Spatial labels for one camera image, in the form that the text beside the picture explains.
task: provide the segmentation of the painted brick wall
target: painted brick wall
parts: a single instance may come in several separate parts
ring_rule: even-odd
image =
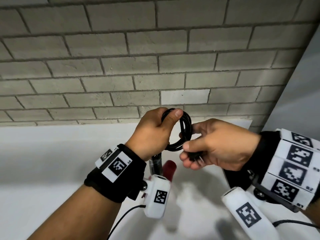
[[[258,132],[319,17],[320,0],[0,0],[0,126],[167,106]]]

